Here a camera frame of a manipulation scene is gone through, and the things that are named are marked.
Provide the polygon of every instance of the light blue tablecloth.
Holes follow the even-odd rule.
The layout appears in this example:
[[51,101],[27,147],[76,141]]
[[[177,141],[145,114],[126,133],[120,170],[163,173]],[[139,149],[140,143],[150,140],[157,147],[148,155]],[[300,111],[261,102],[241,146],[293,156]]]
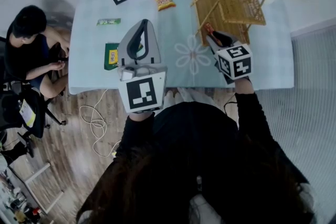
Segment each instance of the light blue tablecloth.
[[[117,71],[103,68],[105,43],[120,42],[144,18],[154,25],[162,62],[168,67],[167,87],[232,87],[214,67],[210,49],[194,36],[197,20],[192,0],[173,1],[175,8],[157,12],[154,0],[128,0],[118,6],[112,0],[80,0],[71,35],[70,93],[117,88]],[[262,9],[267,25],[249,31],[254,55],[251,80],[256,89],[292,88],[293,52],[284,3],[276,0]],[[119,17],[120,25],[96,26],[98,19]]]

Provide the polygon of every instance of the gray carpet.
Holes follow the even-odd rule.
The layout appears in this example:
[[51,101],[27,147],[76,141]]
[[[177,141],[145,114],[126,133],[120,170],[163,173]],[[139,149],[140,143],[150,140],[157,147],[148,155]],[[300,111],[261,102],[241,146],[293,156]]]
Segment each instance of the gray carpet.
[[261,90],[271,131],[317,194],[319,223],[336,213],[336,27],[293,39],[295,88]]

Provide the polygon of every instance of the office chair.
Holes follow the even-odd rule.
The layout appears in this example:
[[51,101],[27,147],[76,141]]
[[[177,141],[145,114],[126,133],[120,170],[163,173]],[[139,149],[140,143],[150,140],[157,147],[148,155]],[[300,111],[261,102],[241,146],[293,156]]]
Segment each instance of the office chair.
[[19,113],[19,96],[12,91],[0,93],[0,132],[21,128],[24,121]]
[[[15,107],[15,113],[19,112],[17,110],[18,108],[18,100],[23,101],[24,99],[29,104],[29,106],[32,108],[34,113],[36,114],[36,119],[34,122],[34,126],[32,128],[29,128],[26,123],[23,121],[21,115],[19,115],[19,118],[21,119],[20,126],[25,126],[25,128],[33,135],[35,135],[38,138],[41,138],[43,136],[43,129],[50,128],[50,125],[45,125],[45,114],[47,114],[53,121],[55,121],[58,125],[66,125],[66,121],[60,122],[48,109],[48,104],[52,101],[52,99],[48,99],[47,101],[44,100],[44,96],[37,91],[33,90],[33,87],[30,84],[23,84],[23,81],[20,81],[17,78],[14,78],[11,76],[8,72],[6,72],[5,69],[5,61],[4,61],[4,48],[5,48],[6,40],[4,38],[0,37],[0,84],[8,84],[8,92],[9,94],[5,94],[4,96],[7,97],[7,102],[4,103],[5,106],[12,105]],[[19,89],[14,92],[13,86],[15,84],[19,84]]]

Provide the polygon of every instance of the black chair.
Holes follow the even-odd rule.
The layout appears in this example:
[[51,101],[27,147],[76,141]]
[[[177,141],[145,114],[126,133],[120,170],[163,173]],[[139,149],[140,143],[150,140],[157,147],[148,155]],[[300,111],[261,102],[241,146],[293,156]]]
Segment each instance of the black chair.
[[[24,84],[23,81],[18,80],[17,78],[14,78],[11,76],[8,72],[6,72],[5,69],[5,61],[4,61],[4,48],[5,48],[6,40],[4,38],[0,38],[0,84],[8,85],[7,91],[0,90],[1,96],[5,97],[6,102],[1,103],[2,109],[4,109],[3,115],[9,115],[6,117],[5,122],[3,123],[3,127],[1,120],[0,120],[0,131],[8,128],[14,128],[14,127],[21,127],[22,125],[29,130],[33,135],[35,135],[38,138],[41,138],[43,136],[43,130],[44,128],[50,128],[50,125],[45,125],[45,114],[47,114],[49,117],[51,117],[52,120],[54,120],[58,125],[66,125],[66,121],[60,122],[48,109],[48,104],[52,101],[52,99],[48,99],[47,101],[44,100],[44,96],[37,91],[32,89],[32,86],[30,84]],[[14,91],[14,85],[18,85],[19,89]],[[19,114],[19,106],[18,101],[23,102],[23,100],[26,100],[26,102],[29,104],[31,109],[36,114],[34,126],[32,128],[29,128],[25,122],[23,121],[21,115]],[[12,108],[15,111],[8,111],[8,107],[12,106]]]

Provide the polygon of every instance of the wooden floor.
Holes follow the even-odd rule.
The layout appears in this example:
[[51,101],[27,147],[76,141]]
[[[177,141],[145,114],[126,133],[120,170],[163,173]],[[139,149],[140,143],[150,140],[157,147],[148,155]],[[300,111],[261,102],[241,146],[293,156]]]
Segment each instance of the wooden floor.
[[[233,97],[230,90],[197,89],[197,91],[211,96],[221,108]],[[12,168],[21,178],[27,178],[46,162],[51,163],[51,169],[34,180],[30,185],[31,189],[45,207],[60,190],[65,194],[44,218],[43,223],[50,223],[52,220],[55,223],[75,223],[78,209],[112,162],[112,157],[102,158],[94,153],[92,145],[96,138],[91,133],[90,125],[79,116],[79,108],[82,105],[94,106],[103,92],[97,90],[79,95],[70,95],[67,92],[63,97],[55,98],[49,109],[60,121],[66,120],[67,125],[58,126],[46,117],[46,122],[51,128],[45,129],[42,139],[33,137],[36,144],[35,157],[32,159],[29,156],[22,156],[12,164]],[[107,91],[97,109],[107,122],[108,131],[96,145],[96,150],[106,155],[121,139],[127,114],[117,90]],[[237,120],[235,104],[229,104],[226,111],[231,118]],[[86,120],[91,120],[92,110],[82,109],[82,113],[86,115]],[[5,143],[8,145],[7,149],[17,143],[15,141],[17,131],[19,130],[8,130],[8,139]],[[95,131],[98,136],[101,135],[101,130]]]

